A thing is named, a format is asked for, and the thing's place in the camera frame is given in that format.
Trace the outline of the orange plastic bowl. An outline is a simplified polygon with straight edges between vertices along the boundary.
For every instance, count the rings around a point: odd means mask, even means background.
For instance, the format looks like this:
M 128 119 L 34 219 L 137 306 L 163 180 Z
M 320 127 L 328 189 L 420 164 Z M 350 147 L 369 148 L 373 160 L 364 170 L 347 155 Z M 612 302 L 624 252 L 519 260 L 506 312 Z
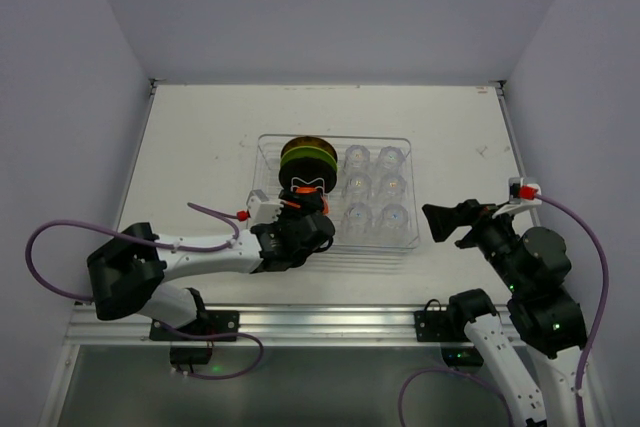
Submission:
M 305 212 L 319 212 L 329 214 L 329 205 L 320 187 L 301 186 L 295 187 L 291 193 L 290 203 Z

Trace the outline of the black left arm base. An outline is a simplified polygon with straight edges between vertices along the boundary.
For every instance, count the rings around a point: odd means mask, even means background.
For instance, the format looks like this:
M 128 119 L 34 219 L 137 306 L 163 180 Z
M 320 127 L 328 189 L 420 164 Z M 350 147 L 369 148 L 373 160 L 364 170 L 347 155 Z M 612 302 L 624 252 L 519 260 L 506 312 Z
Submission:
M 213 310 L 199 312 L 197 318 L 177 330 L 182 333 L 196 336 L 222 335 L 222 342 L 235 342 L 239 328 L 239 312 L 235 310 Z M 184 336 L 176 335 L 171 331 L 158 327 L 153 322 L 150 327 L 149 339 L 152 341 L 188 341 Z

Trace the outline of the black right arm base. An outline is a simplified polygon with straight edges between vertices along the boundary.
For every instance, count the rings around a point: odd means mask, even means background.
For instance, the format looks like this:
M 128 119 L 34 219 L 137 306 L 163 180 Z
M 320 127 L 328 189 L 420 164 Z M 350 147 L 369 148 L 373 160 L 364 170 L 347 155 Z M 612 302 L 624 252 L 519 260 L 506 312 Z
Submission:
M 430 299 L 413 312 L 414 331 L 419 343 L 448 342 L 455 338 L 447 309 L 438 299 Z

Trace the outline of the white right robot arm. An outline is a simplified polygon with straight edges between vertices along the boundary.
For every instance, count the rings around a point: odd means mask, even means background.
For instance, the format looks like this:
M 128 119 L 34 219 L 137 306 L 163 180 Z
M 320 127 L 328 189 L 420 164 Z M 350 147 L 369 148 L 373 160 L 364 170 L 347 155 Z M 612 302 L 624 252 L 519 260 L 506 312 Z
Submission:
M 532 369 L 511 345 L 484 290 L 451 296 L 442 314 L 448 330 L 469 340 L 489 368 L 510 424 L 585 426 L 583 387 L 591 331 L 579 303 L 564 287 L 572 268 L 566 242 L 546 227 L 519 235 L 512 226 L 517 214 L 546 200 L 525 185 L 504 204 L 469 199 L 454 207 L 426 204 L 422 211 L 437 243 L 467 228 L 456 246 L 478 249 L 510 293 L 509 318 L 529 350 Z

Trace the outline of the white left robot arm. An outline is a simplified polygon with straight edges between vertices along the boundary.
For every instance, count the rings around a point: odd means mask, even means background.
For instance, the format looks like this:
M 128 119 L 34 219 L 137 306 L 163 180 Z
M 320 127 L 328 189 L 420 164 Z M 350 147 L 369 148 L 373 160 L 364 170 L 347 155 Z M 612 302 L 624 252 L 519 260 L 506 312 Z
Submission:
M 176 329 L 202 322 L 201 295 L 175 286 L 175 280 L 298 268 L 331 247 L 335 227 L 328 210 L 319 187 L 282 191 L 276 199 L 253 190 L 245 210 L 229 219 L 246 228 L 228 237 L 160 235 L 148 222 L 133 224 L 87 259 L 97 317 L 112 321 L 139 314 Z

